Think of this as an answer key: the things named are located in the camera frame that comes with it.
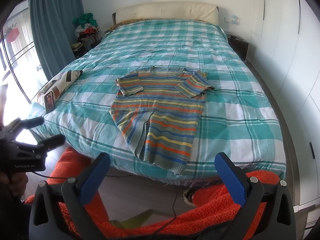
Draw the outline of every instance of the cream upholstered headboard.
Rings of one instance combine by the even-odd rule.
[[[218,6],[210,3],[152,2],[121,8],[112,18],[114,24],[135,19],[180,19],[200,20],[218,25],[218,14]]]

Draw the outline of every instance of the white wardrobe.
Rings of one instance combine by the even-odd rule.
[[[292,137],[300,176],[295,211],[320,203],[319,57],[320,22],[305,0],[256,0],[247,60],[269,87]]]

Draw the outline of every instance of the bedspread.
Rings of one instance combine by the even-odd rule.
[[[150,66],[200,69],[215,88],[207,92],[191,157],[181,175],[136,158],[109,114],[118,91],[115,79]],[[45,114],[33,103],[29,117],[45,118],[44,125],[32,129],[37,140],[62,133],[81,154],[95,158],[106,152],[113,167],[178,185],[216,181],[214,157],[219,152],[245,172],[269,170],[284,178],[279,121],[258,81],[217,25],[167,19],[119,26],[63,71],[74,69],[83,74],[53,112]]]

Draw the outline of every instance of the silver screw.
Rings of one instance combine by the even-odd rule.
[[[252,183],[257,183],[259,180],[256,177],[250,177]]]
[[[39,182],[39,187],[43,187],[45,185],[45,181],[44,180],[41,180],[40,182]]]
[[[287,183],[286,183],[284,180],[281,180],[281,181],[280,181],[280,185],[281,185],[282,187],[285,187],[285,186],[287,186]]]
[[[70,177],[67,179],[68,183],[74,183],[76,181],[75,177]]]

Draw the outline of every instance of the cabinet handle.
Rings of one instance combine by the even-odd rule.
[[[266,12],[266,0],[263,0],[263,20]]]
[[[298,34],[300,33],[300,22],[301,22],[301,5],[299,0],[299,25],[298,25]]]
[[[316,159],[315,152],[313,151],[312,143],[310,142],[309,144],[310,144],[310,148],[311,148],[312,157],[313,157],[313,159]]]

